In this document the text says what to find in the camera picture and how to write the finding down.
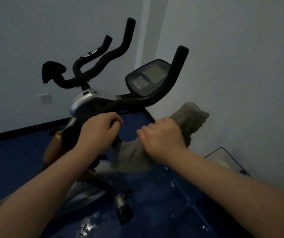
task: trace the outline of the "white wall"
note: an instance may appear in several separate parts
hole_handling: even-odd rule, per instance
[[[191,149],[226,148],[254,177],[284,188],[284,0],[169,0],[156,58],[189,56],[172,91],[148,108],[193,101],[211,116]]]
[[[70,101],[81,90],[43,84],[42,64],[60,62],[67,67],[64,77],[72,78],[73,62],[99,47],[106,34],[113,38],[109,50],[118,47],[133,17],[131,47],[91,81],[93,88],[127,93],[124,78],[134,70],[142,1],[0,0],[0,132],[68,117]],[[50,93],[53,103],[41,105],[39,93]]]

